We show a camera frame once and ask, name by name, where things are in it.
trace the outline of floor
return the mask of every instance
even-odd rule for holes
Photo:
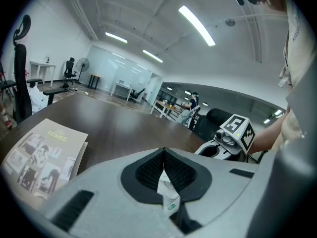
[[[62,82],[55,82],[53,83],[53,87],[52,88],[60,88],[61,85],[63,83]],[[68,91],[68,92],[64,92],[64,93],[60,93],[60,94],[56,94],[54,96],[54,101],[59,101],[62,100],[64,98],[67,98],[68,96],[71,96],[73,94],[83,94],[83,95],[87,95],[91,98],[94,98],[96,100],[99,101],[103,101],[103,102],[107,102],[113,105],[116,105],[118,107],[125,107],[127,109],[130,110],[135,110],[138,112],[143,112],[145,114],[150,114],[151,111],[151,106],[149,103],[147,103],[146,101],[142,100],[139,103],[133,103],[133,102],[127,102],[126,103],[126,99],[121,98],[119,96],[113,95],[110,96],[109,92],[100,90],[100,89],[89,89],[87,88],[87,85],[84,84],[78,84],[78,83],[74,83],[73,85],[74,87],[76,87],[78,90],[77,91]],[[45,90],[50,90],[52,89],[50,87],[50,83],[46,83],[46,84],[41,84],[38,86],[40,91],[45,91]],[[10,99],[6,94],[3,97],[3,104],[6,110],[7,115],[12,119],[13,121],[13,126],[16,126],[15,121],[13,120],[13,99]],[[154,109],[153,111],[153,115],[159,117],[160,113]],[[4,138],[4,136],[9,132],[9,130],[4,126],[3,122],[0,122],[0,140],[2,140]]]

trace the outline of standing fan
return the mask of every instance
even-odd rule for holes
[[[80,72],[77,82],[78,82],[78,84],[81,84],[81,83],[79,82],[80,75],[81,75],[82,72],[85,72],[86,70],[88,70],[88,68],[89,68],[89,61],[88,61],[88,59],[87,59],[87,58],[80,58],[80,59],[78,60],[77,64],[76,64],[76,68],[77,68],[78,71]]]

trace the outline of black mesh pad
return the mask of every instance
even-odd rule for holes
[[[157,189],[163,170],[182,202],[201,198],[211,184],[211,174],[207,168],[168,148],[160,148],[125,167],[121,182],[137,201],[162,204],[162,196],[157,194]]]

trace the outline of glass wall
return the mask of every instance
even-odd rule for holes
[[[111,91],[114,83],[121,83],[139,92],[147,87],[152,75],[141,65],[95,46],[91,47],[87,59],[89,69],[81,73],[80,81],[88,84],[91,74],[95,74],[102,77],[98,88],[106,91]]]

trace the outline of dark wooden table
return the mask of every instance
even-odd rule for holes
[[[159,147],[194,153],[204,141],[180,123],[75,94],[35,113],[0,142],[0,163],[34,126],[48,118],[88,134],[78,174],[111,159]]]

